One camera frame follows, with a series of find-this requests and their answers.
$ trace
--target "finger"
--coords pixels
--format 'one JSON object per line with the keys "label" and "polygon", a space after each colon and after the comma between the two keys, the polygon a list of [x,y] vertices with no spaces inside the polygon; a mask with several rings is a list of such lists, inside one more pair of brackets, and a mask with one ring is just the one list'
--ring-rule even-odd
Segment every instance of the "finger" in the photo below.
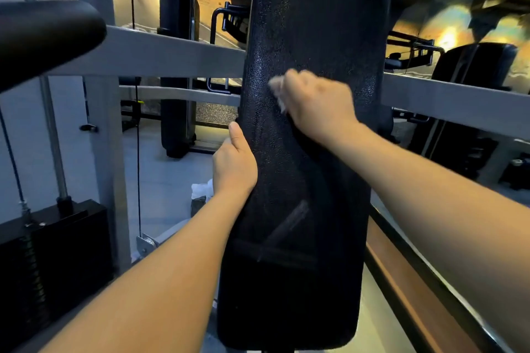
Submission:
{"label": "finger", "polygon": [[229,124],[229,134],[232,145],[235,146],[238,151],[250,149],[248,142],[243,135],[243,131],[241,127],[239,127],[239,124],[236,122],[231,122]]}
{"label": "finger", "polygon": [[287,109],[303,101],[307,94],[307,84],[294,69],[289,69],[283,77],[282,99]]}
{"label": "finger", "polygon": [[310,81],[316,80],[318,77],[314,75],[312,72],[310,72],[309,70],[302,70],[300,72],[300,78],[302,79],[303,82],[308,84]]}

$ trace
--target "exercise equipment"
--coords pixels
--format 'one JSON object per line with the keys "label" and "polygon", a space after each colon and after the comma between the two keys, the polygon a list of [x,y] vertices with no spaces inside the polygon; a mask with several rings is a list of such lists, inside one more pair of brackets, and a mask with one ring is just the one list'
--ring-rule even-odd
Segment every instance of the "exercise equipment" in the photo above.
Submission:
{"label": "exercise equipment", "polygon": [[[197,0],[160,0],[160,27],[157,33],[198,41],[199,17]],[[191,89],[192,79],[162,77],[160,86]],[[160,101],[162,146],[169,157],[182,158],[194,144],[196,108],[196,102],[192,101]]]}
{"label": "exercise equipment", "polygon": [[0,4],[0,92],[99,45],[107,27],[95,8],[78,0]]}
{"label": "exercise equipment", "polygon": [[347,83],[377,123],[389,0],[252,0],[239,123],[258,183],[222,260],[218,335],[241,350],[328,349],[357,328],[370,189],[280,113],[289,68]]}
{"label": "exercise equipment", "polygon": [[[103,41],[106,26],[87,3],[46,1],[0,5],[0,91],[72,60]],[[115,274],[107,209],[73,202],[67,193],[48,80],[39,78],[57,176],[57,204],[31,212],[4,117],[0,122],[21,216],[0,224],[2,344],[11,351],[102,289]]]}
{"label": "exercise equipment", "polygon": [[[474,43],[449,50],[434,68],[433,80],[508,91],[502,86],[517,47],[493,42]],[[430,120],[418,124],[409,150],[469,179],[476,179],[497,142],[479,137],[479,129]]]}

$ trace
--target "black handle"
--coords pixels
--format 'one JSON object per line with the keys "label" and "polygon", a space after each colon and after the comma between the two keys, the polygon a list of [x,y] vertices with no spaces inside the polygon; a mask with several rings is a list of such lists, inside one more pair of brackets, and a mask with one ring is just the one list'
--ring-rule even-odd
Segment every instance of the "black handle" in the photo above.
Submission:
{"label": "black handle", "polygon": [[102,17],[85,2],[0,4],[0,92],[85,54],[106,35]]}

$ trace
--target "metal bar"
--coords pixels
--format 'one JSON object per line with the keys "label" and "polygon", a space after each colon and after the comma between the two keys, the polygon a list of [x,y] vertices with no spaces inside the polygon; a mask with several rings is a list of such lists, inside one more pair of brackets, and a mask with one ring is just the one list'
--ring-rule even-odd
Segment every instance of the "metal bar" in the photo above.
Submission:
{"label": "metal bar", "polygon": [[107,26],[100,46],[48,74],[240,78],[244,60],[244,50]]}
{"label": "metal bar", "polygon": [[[122,100],[135,100],[135,87],[133,85],[120,85]],[[221,94],[216,92],[190,90],[186,88],[149,87],[138,86],[138,99],[183,99],[186,101],[218,103],[219,105],[239,106],[241,97],[235,94]]]}
{"label": "metal bar", "polygon": [[[89,2],[92,6],[96,7],[108,26],[114,24],[113,0],[83,1]],[[117,49],[115,53],[118,54],[121,53],[120,50],[122,48],[126,49],[128,47],[126,43],[123,46],[119,44],[115,44],[114,46]],[[103,51],[107,50],[106,47],[108,47],[108,44],[103,48]],[[123,60],[121,62],[125,64],[127,62],[127,56],[123,56],[122,54],[122,57]],[[98,72],[98,69],[101,69],[101,62],[104,58],[104,56],[100,56],[99,59],[88,56],[88,62],[99,62],[99,66],[93,64],[91,69],[87,69],[86,66],[83,67],[83,62],[79,62],[79,59],[76,59],[70,63],[73,63],[73,67],[77,67],[77,70],[72,70],[70,74],[89,75],[84,78],[84,83],[89,120],[98,129],[97,133],[91,133],[91,141],[96,166],[99,203],[107,208],[114,265],[116,272],[122,274],[131,266],[131,251],[123,163],[120,90],[118,88],[117,76],[110,76],[112,75],[112,71],[107,70],[110,73],[107,76],[90,75],[106,74],[105,70]],[[109,55],[107,55],[107,58],[112,60],[112,57]]]}
{"label": "metal bar", "polygon": [[388,36],[401,38],[401,39],[408,39],[409,41],[414,41],[414,42],[429,42],[430,41],[429,39],[423,39],[423,38],[417,37],[415,35],[409,35],[409,34],[405,34],[405,33],[400,33],[398,31],[390,31],[388,33]]}
{"label": "metal bar", "polygon": [[385,73],[381,104],[530,140],[530,95]]}
{"label": "metal bar", "polygon": [[59,144],[59,134],[57,133],[57,124],[55,122],[54,102],[51,98],[50,83],[48,77],[40,77],[40,93],[43,98],[44,117],[46,118],[46,127],[50,138],[51,157],[54,161],[55,177],[57,179],[57,188],[59,190],[59,199],[68,198],[66,188],[65,171],[63,167],[63,157]]}
{"label": "metal bar", "polygon": [[68,198],[68,190],[66,187],[63,157],[61,155],[61,148],[59,144],[59,134],[57,132],[57,124],[55,122],[54,102],[51,97],[50,82],[48,81],[48,77],[39,77],[39,85],[43,100],[44,118],[46,120],[46,128],[48,129],[48,137],[50,140],[51,158],[54,162],[55,178],[57,180],[57,189],[59,190],[59,199],[65,200]]}

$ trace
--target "light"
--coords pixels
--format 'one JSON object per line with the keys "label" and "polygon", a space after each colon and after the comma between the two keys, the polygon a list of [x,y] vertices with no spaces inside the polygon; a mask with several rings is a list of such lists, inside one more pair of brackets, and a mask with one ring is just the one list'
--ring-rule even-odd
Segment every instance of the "light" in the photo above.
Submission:
{"label": "light", "polygon": [[456,37],[456,28],[447,27],[436,43],[445,50],[453,49],[456,46]]}

